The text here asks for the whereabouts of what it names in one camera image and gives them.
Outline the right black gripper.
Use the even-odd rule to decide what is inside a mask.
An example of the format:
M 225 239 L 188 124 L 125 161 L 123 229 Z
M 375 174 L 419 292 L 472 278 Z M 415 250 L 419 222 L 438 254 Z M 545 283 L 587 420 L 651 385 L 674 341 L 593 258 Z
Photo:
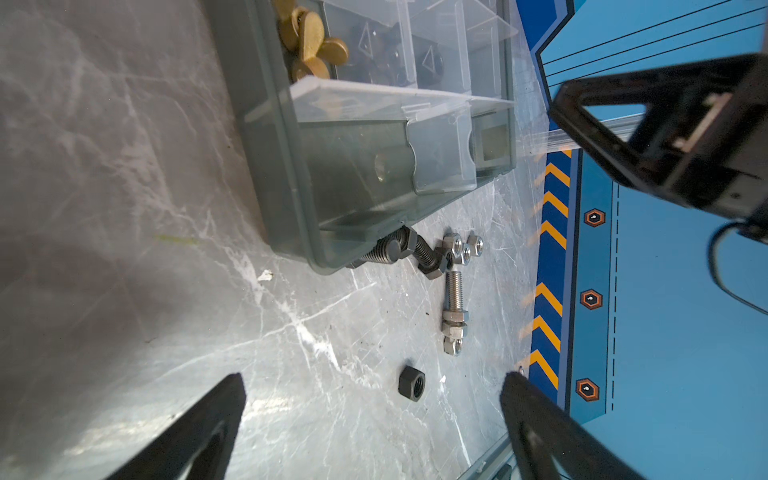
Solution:
M 590 107 L 645 108 L 621 140 Z M 551 119 L 623 186 L 767 239 L 767 57 L 739 55 L 563 83 Z

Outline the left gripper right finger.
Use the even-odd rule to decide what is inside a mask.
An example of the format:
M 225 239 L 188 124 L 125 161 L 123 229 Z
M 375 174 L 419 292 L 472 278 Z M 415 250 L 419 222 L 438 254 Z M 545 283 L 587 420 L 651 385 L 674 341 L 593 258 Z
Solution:
M 641 477 L 522 374 L 506 375 L 500 403 L 523 479 Z

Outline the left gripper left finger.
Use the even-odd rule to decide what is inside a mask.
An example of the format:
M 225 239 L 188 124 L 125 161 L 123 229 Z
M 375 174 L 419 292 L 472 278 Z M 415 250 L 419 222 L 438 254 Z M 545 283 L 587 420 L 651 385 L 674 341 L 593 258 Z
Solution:
M 246 404 L 243 377 L 233 373 L 181 415 L 111 479 L 223 479 Z

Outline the black wing nut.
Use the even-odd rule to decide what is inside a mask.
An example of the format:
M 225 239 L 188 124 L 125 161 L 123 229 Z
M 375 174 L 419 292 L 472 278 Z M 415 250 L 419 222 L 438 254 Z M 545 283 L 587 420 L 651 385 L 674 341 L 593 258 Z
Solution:
M 444 78 L 445 64 L 439 45 L 413 37 L 417 84 L 421 89 L 438 89 Z
M 407 87 L 408 77 L 400 23 L 386 26 L 367 21 L 351 33 L 349 61 L 339 68 L 342 80 L 394 87 Z

